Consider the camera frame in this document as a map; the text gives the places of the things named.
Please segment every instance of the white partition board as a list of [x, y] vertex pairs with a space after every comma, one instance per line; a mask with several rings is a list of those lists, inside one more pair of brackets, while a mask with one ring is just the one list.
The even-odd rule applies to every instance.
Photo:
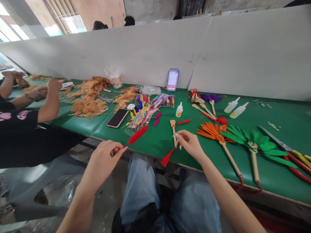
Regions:
[[311, 5], [213, 17], [191, 88], [311, 101]]
[[106, 76], [111, 65], [129, 84], [166, 86], [169, 68], [188, 88], [211, 17], [105, 29], [0, 44], [0, 51], [31, 74], [72, 79]]

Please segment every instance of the red scissor handle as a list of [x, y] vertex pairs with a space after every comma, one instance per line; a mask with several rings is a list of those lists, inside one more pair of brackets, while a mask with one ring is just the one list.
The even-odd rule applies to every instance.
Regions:
[[[289, 158], [287, 156], [284, 156], [284, 159], [286, 161], [289, 161]], [[301, 179], [303, 179], [304, 181], [307, 181], [309, 183], [311, 183], [311, 179], [305, 177], [303, 174], [301, 174], [296, 168], [293, 168], [293, 167], [289, 167], [289, 169], [295, 173], [297, 176], [299, 176]]]
[[305, 169], [307, 172], [309, 172], [311, 174], [311, 169], [305, 165], [304, 163], [302, 163], [300, 160], [298, 160], [295, 156], [293, 156], [290, 152], [286, 151], [286, 153], [288, 154], [288, 156], [291, 158], [291, 160], [295, 161], [295, 163], [297, 163], [299, 166], [301, 166], [303, 169]]

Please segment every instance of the green table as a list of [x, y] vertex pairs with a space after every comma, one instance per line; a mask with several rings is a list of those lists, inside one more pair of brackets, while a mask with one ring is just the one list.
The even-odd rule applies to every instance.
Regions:
[[[35, 81], [31, 83], [41, 84], [44, 83], [44, 81]], [[81, 83], [81, 81], [75, 80], [74, 83], [78, 84]], [[165, 90], [162, 90], [162, 92], [172, 94], [172, 92], [166, 92]], [[192, 103], [190, 98], [188, 98], [189, 91], [186, 89], [178, 89], [173, 94], [175, 95], [175, 108], [161, 107], [160, 110], [163, 111], [163, 113], [159, 124], [153, 127], [155, 120], [152, 119], [149, 124], [149, 130], [141, 139], [131, 145], [130, 149], [146, 155], [163, 158], [174, 147], [172, 128], [169, 123], [171, 119], [176, 120], [176, 122], [192, 119], [189, 123], [177, 125], [175, 127], [176, 131], [186, 129], [192, 133], [196, 133], [196, 129], [200, 127], [200, 124], [210, 121], [208, 118], [200, 118], [203, 115], [191, 106]], [[228, 95], [220, 102], [215, 103], [216, 114], [226, 117], [229, 120], [229, 124], [243, 129], [257, 130], [259, 132], [257, 126], [263, 126], [277, 138], [287, 143], [291, 148], [302, 154], [310, 154], [307, 139], [309, 138], [308, 135], [311, 130], [311, 117], [306, 114], [311, 107], [309, 103], [260, 98], [261, 102], [265, 104], [269, 103], [272, 106], [272, 109], [270, 109], [253, 102], [252, 100], [257, 99], [255, 97], [241, 96], [238, 106], [246, 102], [249, 102], [249, 104], [245, 112], [236, 119], [232, 119], [229, 117], [229, 114], [225, 113], [223, 110], [229, 102], [235, 100], [237, 97], [238, 96]], [[177, 118], [175, 117], [175, 113], [177, 105], [179, 105], [180, 102], [183, 102], [183, 113], [180, 118]], [[39, 107], [43, 103], [44, 102], [34, 103], [30, 107]], [[56, 120], [52, 121], [51, 124], [86, 136], [101, 140], [110, 139], [125, 145], [130, 136], [125, 132], [125, 130], [128, 130], [127, 128], [121, 128], [126, 122], [123, 122], [119, 128], [111, 128], [106, 125], [114, 113], [114, 106], [115, 104], [110, 104], [109, 110], [105, 115], [103, 114], [93, 119], [87, 119], [85, 117], [68, 116], [71, 114], [71, 106], [61, 103], [58, 117]], [[206, 103], [206, 106], [212, 110], [209, 103]], [[130, 114], [128, 114], [125, 120], [129, 120], [130, 118]], [[269, 123], [274, 124], [279, 131], [274, 129]], [[203, 150], [213, 161], [221, 174], [227, 180], [238, 183], [240, 180], [236, 176], [221, 145], [217, 141], [200, 135], [198, 135], [198, 138]], [[243, 175], [245, 185], [257, 188], [257, 185], [253, 181], [252, 162], [249, 151], [236, 143], [228, 143], [227, 147]], [[275, 164], [261, 156], [258, 156], [257, 160], [260, 182], [265, 193], [279, 196], [302, 205], [311, 206], [311, 196], [309, 195], [311, 193], [310, 184], [298, 178], [286, 166]], [[179, 149], [174, 151], [170, 161], [186, 168], [202, 170], [199, 163], [184, 149], [181, 151]]]

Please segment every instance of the white glue bottle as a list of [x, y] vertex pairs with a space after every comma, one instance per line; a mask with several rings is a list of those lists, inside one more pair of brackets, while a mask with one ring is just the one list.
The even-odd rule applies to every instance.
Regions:
[[228, 106], [225, 108], [224, 111], [226, 113], [230, 113], [237, 106], [237, 102], [239, 99], [240, 99], [240, 97], [238, 97], [235, 101], [228, 103]]
[[230, 117], [233, 119], [237, 118], [239, 115], [241, 115], [242, 112], [244, 112], [246, 105], [248, 105], [248, 102], [243, 106], [238, 107], [233, 113], [230, 114]]
[[177, 107], [177, 110], [176, 110], [176, 116], [177, 117], [181, 117], [181, 113], [182, 113], [182, 102], [180, 102], [180, 105]]

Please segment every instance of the scissors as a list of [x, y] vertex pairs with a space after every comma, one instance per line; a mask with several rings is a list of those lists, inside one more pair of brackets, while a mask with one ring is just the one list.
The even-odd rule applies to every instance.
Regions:
[[[293, 160], [294, 162], [296, 162], [298, 165], [300, 165], [303, 169], [305, 169], [309, 174], [311, 174], [311, 163], [306, 159], [308, 156], [306, 156], [306, 158], [304, 157], [304, 155], [302, 155], [301, 153], [299, 153], [296, 150], [291, 149], [289, 146], [287, 146], [285, 143], [283, 143], [282, 141], [280, 141], [279, 139], [277, 139], [275, 136], [273, 136], [273, 134], [271, 134], [268, 130], [266, 130], [264, 127], [259, 126], [259, 128], [261, 130], [263, 130], [277, 145], [279, 145], [279, 147], [281, 147], [283, 149], [283, 151], [285, 151], [288, 156], [284, 156], [284, 159], [286, 161], [290, 161], [289, 158], [291, 160]], [[295, 156], [293, 156], [291, 153], [297, 155], [304, 163], [300, 162]], [[299, 176], [300, 178], [302, 178], [303, 180], [311, 183], [311, 179], [307, 178], [306, 176], [304, 176], [303, 174], [301, 174], [296, 168], [293, 167], [289, 167], [289, 169], [294, 172], [297, 176]]]

